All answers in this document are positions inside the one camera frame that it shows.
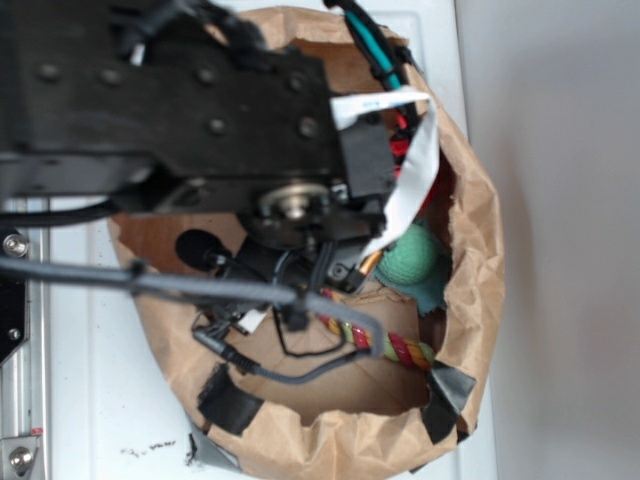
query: gray wall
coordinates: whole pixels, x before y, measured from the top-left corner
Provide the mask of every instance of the gray wall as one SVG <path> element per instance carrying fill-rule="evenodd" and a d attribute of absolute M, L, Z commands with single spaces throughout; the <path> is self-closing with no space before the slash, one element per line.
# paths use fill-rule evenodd
<path fill-rule="evenodd" d="M 640 2 L 456 5 L 507 242 L 499 476 L 640 478 Z"/>

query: multicolored rope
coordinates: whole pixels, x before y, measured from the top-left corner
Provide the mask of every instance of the multicolored rope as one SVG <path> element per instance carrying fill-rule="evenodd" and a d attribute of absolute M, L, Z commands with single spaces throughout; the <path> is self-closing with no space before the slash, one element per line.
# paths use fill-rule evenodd
<path fill-rule="evenodd" d="M 323 292 L 333 298 L 331 292 Z M 335 318 L 320 315 L 318 317 L 336 335 L 344 335 L 346 340 L 355 344 L 358 348 L 369 348 L 371 337 L 362 328 L 348 323 L 338 322 Z M 429 370 L 436 356 L 435 350 L 424 342 L 416 342 L 407 338 L 402 338 L 395 333 L 387 333 L 385 339 L 384 355 L 389 360 L 401 362 L 407 367 Z"/>

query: black foam windscreen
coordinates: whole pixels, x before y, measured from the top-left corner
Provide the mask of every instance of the black foam windscreen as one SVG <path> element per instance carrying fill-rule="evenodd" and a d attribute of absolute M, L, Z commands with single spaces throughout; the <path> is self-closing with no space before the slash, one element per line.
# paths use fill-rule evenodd
<path fill-rule="evenodd" d="M 202 272 L 208 272 L 216 266 L 216 255 L 230 255 L 218 237 L 196 229 L 180 234 L 176 240 L 175 251 L 185 264 Z"/>

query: green tennis ball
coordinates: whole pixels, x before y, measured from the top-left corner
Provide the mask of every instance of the green tennis ball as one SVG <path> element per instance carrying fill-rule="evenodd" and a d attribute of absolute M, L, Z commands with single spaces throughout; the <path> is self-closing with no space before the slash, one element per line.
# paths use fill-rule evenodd
<path fill-rule="evenodd" d="M 429 276 L 438 258 L 438 249 L 431 234 L 419 225 L 411 225 L 384 253 L 378 264 L 380 273 L 398 285 L 414 285 Z"/>

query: teal cable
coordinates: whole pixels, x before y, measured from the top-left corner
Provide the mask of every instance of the teal cable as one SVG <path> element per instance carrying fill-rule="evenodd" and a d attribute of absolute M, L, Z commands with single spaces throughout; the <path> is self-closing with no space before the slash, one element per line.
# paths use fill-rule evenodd
<path fill-rule="evenodd" d="M 391 63 L 391 60 L 389 60 L 387 55 L 382 51 L 382 48 L 380 48 L 380 45 L 378 45 L 378 42 L 376 42 L 375 38 L 373 38 L 373 35 L 367 29 L 367 27 L 364 26 L 364 24 L 354 13 L 346 11 L 345 16 L 357 30 L 358 34 L 371 52 L 371 55 L 374 56 L 374 58 L 380 65 L 380 68 L 385 72 L 392 70 L 393 64 Z M 402 84 L 400 83 L 400 80 L 398 80 L 398 76 L 395 73 L 389 76 L 389 83 L 394 90 L 402 87 Z"/>

